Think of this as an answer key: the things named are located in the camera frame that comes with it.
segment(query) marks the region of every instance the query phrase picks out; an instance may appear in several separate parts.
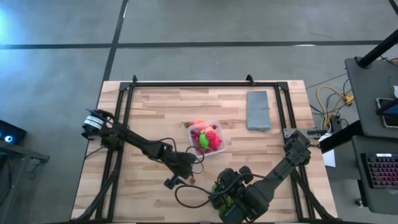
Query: concrete floor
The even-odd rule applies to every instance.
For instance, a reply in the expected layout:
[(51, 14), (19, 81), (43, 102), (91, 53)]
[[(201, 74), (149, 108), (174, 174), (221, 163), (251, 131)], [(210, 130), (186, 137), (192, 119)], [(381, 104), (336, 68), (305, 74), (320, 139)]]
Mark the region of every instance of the concrete floor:
[[(121, 5), (122, 0), (3, 0), (0, 44), (111, 43)], [(382, 40), (398, 28), (397, 20), (386, 0), (130, 0), (119, 42)], [(134, 74), (140, 80), (242, 80), (251, 74), (312, 86), (345, 73), (345, 58), (373, 47), (118, 49), (109, 79), (130, 80)], [(28, 131), (27, 147), (51, 155), (35, 180), (24, 181), (15, 223), (70, 218), (87, 145), (81, 123), (85, 109), (96, 106), (108, 55), (109, 49), (0, 50), (0, 105), (6, 105), (0, 119)], [(395, 55), (396, 47), (385, 54)], [(341, 89), (346, 79), (322, 85)], [(318, 87), (307, 92), (319, 108)], [(322, 93), (323, 101), (328, 94)], [(358, 118), (355, 106), (340, 113), (349, 122)], [(316, 126), (320, 119), (314, 115)], [(340, 218), (396, 222), (398, 217), (356, 207), (355, 181), (330, 182)]]

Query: pink plastic container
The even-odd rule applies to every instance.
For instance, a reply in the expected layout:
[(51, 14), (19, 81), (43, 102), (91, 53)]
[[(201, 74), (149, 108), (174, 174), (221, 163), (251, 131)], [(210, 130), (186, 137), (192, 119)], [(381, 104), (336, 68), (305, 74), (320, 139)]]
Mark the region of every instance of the pink plastic container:
[[(203, 125), (205, 127), (212, 127), (213, 125), (215, 125), (217, 128), (214, 130), (215, 133), (220, 137), (221, 139), (221, 144), (218, 147), (217, 151), (213, 151), (213, 152), (204, 152), (205, 156), (210, 156), (210, 155), (214, 155), (220, 152), (224, 152), (226, 150), (226, 141), (224, 140), (224, 136), (223, 136), (223, 129), (221, 128), (220, 122), (218, 121), (207, 121), (204, 122), (202, 124), (196, 124), (196, 125), (192, 125), (188, 128), (188, 137), (189, 137), (189, 141), (190, 141), (190, 145), (191, 146), (198, 146), (198, 144), (196, 142), (194, 142), (194, 140), (191, 137), (191, 131), (196, 131), (196, 132), (200, 132), (203, 129)], [(194, 153), (199, 159), (202, 157), (202, 154), (200, 154), (200, 152), (197, 151), (198, 149), (191, 149), (189, 150), (189, 152)]]

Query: keyboard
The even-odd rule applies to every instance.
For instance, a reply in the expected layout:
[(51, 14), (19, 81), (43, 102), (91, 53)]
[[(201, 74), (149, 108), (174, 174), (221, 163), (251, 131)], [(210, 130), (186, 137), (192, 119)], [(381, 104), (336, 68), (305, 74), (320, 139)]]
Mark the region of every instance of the keyboard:
[(371, 188), (398, 189), (398, 154), (362, 154)]

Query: gray towel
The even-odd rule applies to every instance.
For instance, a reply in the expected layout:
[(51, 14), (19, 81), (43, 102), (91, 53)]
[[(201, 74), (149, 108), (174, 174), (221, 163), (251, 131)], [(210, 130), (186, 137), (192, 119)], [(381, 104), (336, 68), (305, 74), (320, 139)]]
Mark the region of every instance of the gray towel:
[(246, 125), (248, 130), (268, 131), (271, 129), (266, 91), (250, 91), (246, 102)]

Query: wooden tabletop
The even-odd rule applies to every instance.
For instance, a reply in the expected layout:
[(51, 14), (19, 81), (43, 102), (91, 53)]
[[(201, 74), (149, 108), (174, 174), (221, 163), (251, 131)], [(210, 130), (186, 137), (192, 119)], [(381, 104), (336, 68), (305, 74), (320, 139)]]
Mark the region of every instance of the wooden tabletop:
[[(304, 82), (297, 80), (288, 83), (297, 127), (313, 128), (315, 125)], [(104, 82), (98, 108), (114, 113), (119, 84), (120, 82)], [(263, 133), (246, 129), (248, 91), (267, 92), (271, 130)], [(289, 121), (284, 98), (282, 93), (285, 118)], [(206, 157), (203, 162), (204, 172), (195, 176), (196, 185), (210, 190), (217, 175), (227, 167), (238, 170), (246, 165), (254, 174), (266, 175), (284, 157), (282, 148), (284, 143), (273, 87), (134, 88), (129, 126), (137, 134), (150, 140), (174, 138), (177, 150), (185, 151), (189, 146), (189, 140), (184, 123), (196, 119), (218, 120), (227, 142), (225, 152)], [(91, 142), (87, 153), (94, 151), (99, 144), (99, 141)], [(322, 154), (317, 148), (310, 150), (311, 160), (306, 169), (311, 191), (326, 210), (336, 217), (335, 203)], [(85, 161), (72, 218), (82, 214), (98, 193), (105, 157), (106, 150), (102, 150), (92, 154)], [(174, 190), (169, 190), (163, 185), (165, 179), (171, 176), (172, 173), (166, 166), (148, 160), (139, 149), (125, 144), (114, 222), (221, 221), (218, 212), (210, 204), (198, 209), (179, 205), (174, 198)], [(207, 195), (195, 189), (182, 189), (178, 194), (183, 202), (190, 205), (197, 205), (207, 199)], [(300, 197), (302, 207), (307, 214), (302, 192)], [(105, 211), (108, 211), (107, 204), (104, 206)], [(275, 191), (268, 212), (257, 219), (257, 222), (282, 221), (297, 221), (289, 178), (285, 179)]]

